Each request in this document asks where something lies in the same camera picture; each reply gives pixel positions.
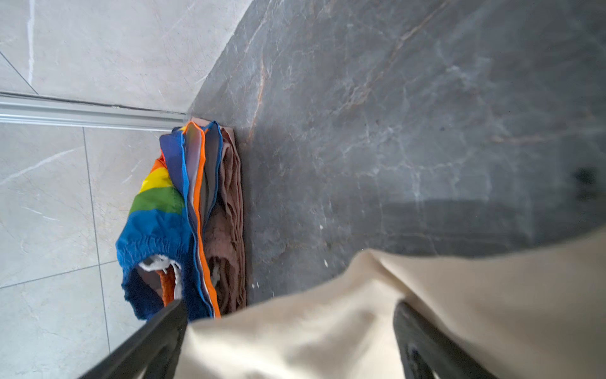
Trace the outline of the beige shorts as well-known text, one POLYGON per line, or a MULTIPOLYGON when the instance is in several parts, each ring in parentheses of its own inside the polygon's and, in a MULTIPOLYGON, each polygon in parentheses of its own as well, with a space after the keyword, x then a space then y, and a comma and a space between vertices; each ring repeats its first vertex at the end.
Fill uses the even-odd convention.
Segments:
POLYGON ((341 276, 191 323, 178 378, 401 378, 411 305, 499 378, 605 376, 605 231, 499 257, 363 250, 341 276))

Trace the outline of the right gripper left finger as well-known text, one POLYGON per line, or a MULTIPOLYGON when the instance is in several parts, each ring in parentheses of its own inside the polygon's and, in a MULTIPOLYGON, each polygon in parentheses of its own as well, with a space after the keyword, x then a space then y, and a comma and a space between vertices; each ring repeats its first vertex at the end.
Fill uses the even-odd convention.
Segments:
POLYGON ((82 377, 172 378, 187 325, 186 304, 175 300, 82 377))

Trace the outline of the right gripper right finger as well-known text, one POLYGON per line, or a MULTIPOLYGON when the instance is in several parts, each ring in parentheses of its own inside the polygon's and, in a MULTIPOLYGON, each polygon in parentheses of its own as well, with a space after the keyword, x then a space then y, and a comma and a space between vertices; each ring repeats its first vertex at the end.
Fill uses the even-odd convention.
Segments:
POLYGON ((405 302, 393 327, 406 378, 493 378, 456 343, 405 302))

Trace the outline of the rainbow striped shorts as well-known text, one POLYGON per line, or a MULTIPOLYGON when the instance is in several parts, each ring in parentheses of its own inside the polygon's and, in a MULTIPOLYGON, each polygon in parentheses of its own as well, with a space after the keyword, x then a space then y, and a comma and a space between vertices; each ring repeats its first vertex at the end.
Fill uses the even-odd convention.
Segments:
POLYGON ((218 197, 221 128, 193 118, 159 147, 116 243, 125 300, 144 321, 179 299, 191 321, 219 318, 204 232, 218 197))

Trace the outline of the pink shorts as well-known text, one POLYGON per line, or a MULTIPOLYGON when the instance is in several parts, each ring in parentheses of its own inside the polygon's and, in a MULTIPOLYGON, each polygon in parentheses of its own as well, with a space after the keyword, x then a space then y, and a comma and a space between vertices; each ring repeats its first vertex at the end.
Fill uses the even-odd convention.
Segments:
POLYGON ((205 133, 203 247, 221 315, 246 307, 246 252, 241 159, 235 133, 200 118, 205 133))

